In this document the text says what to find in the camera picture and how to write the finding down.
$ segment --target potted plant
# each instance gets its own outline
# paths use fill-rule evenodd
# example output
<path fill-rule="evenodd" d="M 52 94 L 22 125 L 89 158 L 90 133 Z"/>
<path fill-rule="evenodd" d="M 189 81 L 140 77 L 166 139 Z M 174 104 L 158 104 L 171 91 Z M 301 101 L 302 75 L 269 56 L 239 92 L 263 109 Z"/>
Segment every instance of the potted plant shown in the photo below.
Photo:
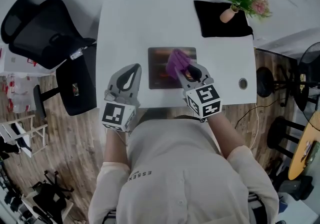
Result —
<path fill-rule="evenodd" d="M 220 20 L 229 22 L 239 10 L 243 10 L 250 17 L 259 19 L 271 16 L 268 0 L 228 0 L 231 6 L 220 15 Z"/>

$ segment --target black stool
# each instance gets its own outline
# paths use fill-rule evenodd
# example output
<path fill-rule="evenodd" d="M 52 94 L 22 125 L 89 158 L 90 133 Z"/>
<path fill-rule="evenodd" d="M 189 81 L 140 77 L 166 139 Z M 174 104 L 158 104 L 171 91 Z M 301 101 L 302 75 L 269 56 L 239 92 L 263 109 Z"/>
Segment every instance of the black stool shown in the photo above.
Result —
<path fill-rule="evenodd" d="M 299 143 L 299 139 L 287 134 L 287 127 L 296 128 L 303 131 L 305 126 L 286 120 L 284 117 L 277 117 L 271 124 L 268 131 L 266 143 L 270 149 L 275 149 L 286 155 L 289 158 L 293 158 L 294 154 L 283 147 L 279 146 L 283 138 L 286 138 L 294 143 Z"/>

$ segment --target white shirt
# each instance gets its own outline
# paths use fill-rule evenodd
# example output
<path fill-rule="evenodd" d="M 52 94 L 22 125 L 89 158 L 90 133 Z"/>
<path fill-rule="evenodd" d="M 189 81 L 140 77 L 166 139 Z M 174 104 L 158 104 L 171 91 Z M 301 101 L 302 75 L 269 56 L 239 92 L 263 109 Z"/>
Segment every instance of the white shirt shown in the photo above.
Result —
<path fill-rule="evenodd" d="M 132 171 L 104 162 L 88 219 L 101 224 L 116 209 L 118 224 L 248 224 L 248 195 L 257 194 L 275 223 L 279 199 L 246 146 L 222 157 L 207 123 L 150 120 L 128 139 Z"/>

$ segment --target small vase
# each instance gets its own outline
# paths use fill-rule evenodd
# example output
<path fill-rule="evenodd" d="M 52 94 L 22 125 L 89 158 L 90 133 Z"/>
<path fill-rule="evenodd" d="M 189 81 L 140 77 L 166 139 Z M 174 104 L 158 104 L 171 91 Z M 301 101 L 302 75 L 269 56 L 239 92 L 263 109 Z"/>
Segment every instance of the small vase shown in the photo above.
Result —
<path fill-rule="evenodd" d="M 220 15 L 221 22 L 229 22 L 235 16 L 235 14 L 239 12 L 238 8 L 236 8 L 236 10 L 233 10 L 231 7 L 232 5 L 230 6 L 230 8 L 223 11 L 223 13 Z"/>

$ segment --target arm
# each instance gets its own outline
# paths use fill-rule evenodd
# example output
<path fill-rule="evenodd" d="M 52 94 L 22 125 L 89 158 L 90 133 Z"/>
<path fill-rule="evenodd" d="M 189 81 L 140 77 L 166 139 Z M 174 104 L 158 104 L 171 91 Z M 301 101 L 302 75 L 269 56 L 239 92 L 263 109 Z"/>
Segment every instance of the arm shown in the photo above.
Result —
<path fill-rule="evenodd" d="M 124 143 L 125 134 L 122 133 L 121 137 L 123 141 L 116 131 L 107 130 L 104 163 L 89 206 L 90 224 L 101 224 L 107 213 L 117 208 L 120 191 L 128 180 L 130 168 Z"/>
<path fill-rule="evenodd" d="M 225 158 L 236 147 L 245 144 L 241 135 L 233 128 L 223 113 L 209 116 L 207 120 Z"/>
<path fill-rule="evenodd" d="M 224 157 L 239 174 L 249 192 L 257 194 L 264 203 L 268 223 L 275 223 L 279 198 L 266 172 L 222 113 L 208 117 L 208 123 Z"/>

